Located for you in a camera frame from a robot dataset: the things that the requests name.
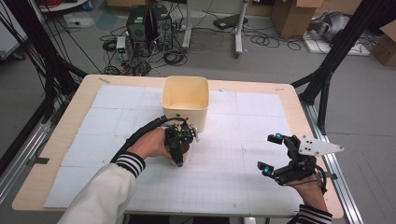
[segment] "computer tower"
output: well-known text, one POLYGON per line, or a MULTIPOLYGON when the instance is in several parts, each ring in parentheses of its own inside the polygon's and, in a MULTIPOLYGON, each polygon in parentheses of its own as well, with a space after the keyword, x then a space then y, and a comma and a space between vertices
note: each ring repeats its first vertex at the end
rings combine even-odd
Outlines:
POLYGON ((166 6, 156 6, 151 8, 154 20, 155 36, 158 37, 160 49, 173 48, 172 18, 169 16, 166 6))
POLYGON ((129 36, 135 42, 151 42, 153 40, 152 20, 148 6, 132 6, 126 22, 129 36))

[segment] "person's left hand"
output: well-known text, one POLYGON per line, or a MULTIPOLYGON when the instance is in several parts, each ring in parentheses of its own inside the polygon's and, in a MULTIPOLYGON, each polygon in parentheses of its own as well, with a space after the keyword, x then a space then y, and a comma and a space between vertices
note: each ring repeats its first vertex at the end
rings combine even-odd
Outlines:
POLYGON ((168 160, 172 160, 171 154, 165 149, 165 130, 156 128, 153 131, 145 133, 139 138, 133 146, 127 151, 133 152, 140 156, 143 160, 147 157, 164 156, 168 160))

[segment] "jacket sleeve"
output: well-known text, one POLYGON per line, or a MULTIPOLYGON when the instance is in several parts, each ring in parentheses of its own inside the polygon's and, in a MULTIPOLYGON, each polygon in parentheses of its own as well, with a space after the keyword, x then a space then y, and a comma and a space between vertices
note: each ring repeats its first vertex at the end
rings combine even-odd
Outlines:
POLYGON ((331 224, 332 214, 300 204, 298 214, 288 224, 331 224))
POLYGON ((136 178, 146 167, 134 153, 102 167, 81 190, 59 223, 118 223, 136 190, 136 178))

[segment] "white sleeve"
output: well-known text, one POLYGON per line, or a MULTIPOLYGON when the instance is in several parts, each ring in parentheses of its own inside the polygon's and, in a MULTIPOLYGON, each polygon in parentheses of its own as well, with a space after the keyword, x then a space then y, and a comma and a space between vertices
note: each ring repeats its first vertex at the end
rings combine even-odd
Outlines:
POLYGON ((104 166, 76 196, 59 223, 119 223, 145 166, 133 153, 104 166))

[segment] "box flap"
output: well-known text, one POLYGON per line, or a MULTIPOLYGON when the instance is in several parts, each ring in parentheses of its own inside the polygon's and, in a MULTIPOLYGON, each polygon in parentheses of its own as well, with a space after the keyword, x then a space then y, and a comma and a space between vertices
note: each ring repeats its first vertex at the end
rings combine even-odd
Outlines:
POLYGON ((385 26, 381 27, 381 30, 396 42, 396 21, 386 24, 385 26))
POLYGON ((297 0, 297 7, 321 7, 323 0, 297 0))

